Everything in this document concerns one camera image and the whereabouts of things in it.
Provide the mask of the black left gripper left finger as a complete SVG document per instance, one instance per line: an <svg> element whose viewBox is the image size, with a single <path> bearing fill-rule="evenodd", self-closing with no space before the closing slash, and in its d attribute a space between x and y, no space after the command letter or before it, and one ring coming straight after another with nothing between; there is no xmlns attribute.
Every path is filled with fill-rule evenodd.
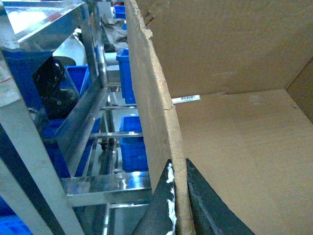
<svg viewBox="0 0 313 235"><path fill-rule="evenodd" d="M149 205L132 234L174 235L176 222L174 168L168 159Z"/></svg>

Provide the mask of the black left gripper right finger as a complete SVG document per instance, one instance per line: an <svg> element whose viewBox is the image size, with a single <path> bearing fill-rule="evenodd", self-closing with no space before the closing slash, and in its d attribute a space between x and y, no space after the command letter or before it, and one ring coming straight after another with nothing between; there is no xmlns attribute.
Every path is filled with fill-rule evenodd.
<svg viewBox="0 0 313 235"><path fill-rule="evenodd" d="M190 159L186 159L190 207L197 235L253 235L222 201Z"/></svg>

